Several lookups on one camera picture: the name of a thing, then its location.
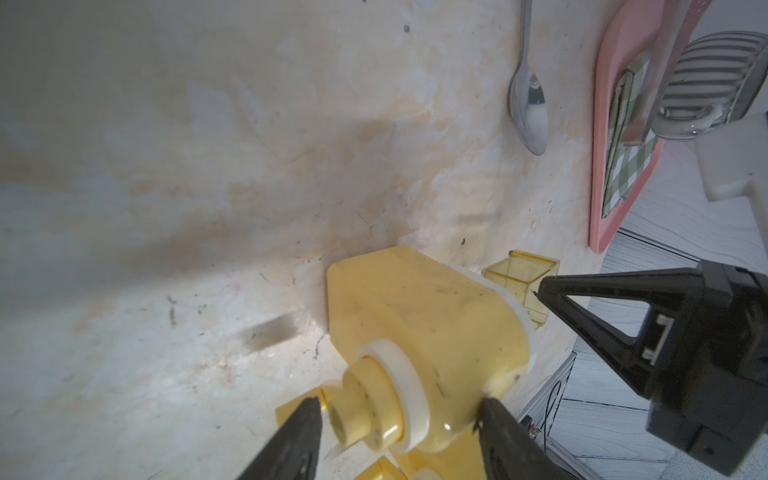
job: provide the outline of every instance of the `wire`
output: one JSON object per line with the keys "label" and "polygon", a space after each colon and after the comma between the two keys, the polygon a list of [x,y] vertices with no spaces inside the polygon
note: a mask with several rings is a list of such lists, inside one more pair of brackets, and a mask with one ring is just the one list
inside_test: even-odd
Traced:
{"label": "wire", "polygon": [[[544,410],[544,453],[547,452],[547,419],[549,418],[550,412],[554,409],[554,404],[558,401],[558,395],[560,394],[560,387],[562,385],[563,382],[561,380],[555,382],[547,397],[547,408]],[[552,393],[554,393],[554,402],[552,402]]]}

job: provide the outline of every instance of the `yellow plastic block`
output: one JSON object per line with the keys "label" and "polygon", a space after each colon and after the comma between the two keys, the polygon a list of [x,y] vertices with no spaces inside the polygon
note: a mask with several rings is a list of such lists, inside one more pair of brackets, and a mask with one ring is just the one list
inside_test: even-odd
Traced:
{"label": "yellow plastic block", "polygon": [[482,275],[512,292],[528,309],[531,319],[541,326],[547,321],[549,309],[534,292],[538,291],[541,279],[557,275],[559,267],[558,260],[513,250],[509,257],[484,269]]}

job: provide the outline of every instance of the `yellow cylinder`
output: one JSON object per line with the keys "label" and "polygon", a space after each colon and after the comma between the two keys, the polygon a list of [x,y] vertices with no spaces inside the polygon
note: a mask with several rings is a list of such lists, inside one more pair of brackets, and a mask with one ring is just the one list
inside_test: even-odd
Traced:
{"label": "yellow cylinder", "polygon": [[397,391],[387,372],[370,357],[363,357],[344,372],[343,387],[329,403],[333,431],[348,447],[365,439],[375,452],[386,450],[403,433]]}

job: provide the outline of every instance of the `countertop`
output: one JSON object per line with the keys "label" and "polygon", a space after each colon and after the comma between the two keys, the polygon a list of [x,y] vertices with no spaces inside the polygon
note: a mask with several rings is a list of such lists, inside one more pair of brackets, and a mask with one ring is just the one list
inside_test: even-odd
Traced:
{"label": "countertop", "polygon": [[[0,12],[3,478],[234,478],[276,406],[344,370],[337,260],[599,271],[593,69],[618,0],[534,2],[542,157],[507,112],[517,2],[42,4]],[[538,332],[513,413],[575,338]],[[318,478],[376,457],[327,427]]]}

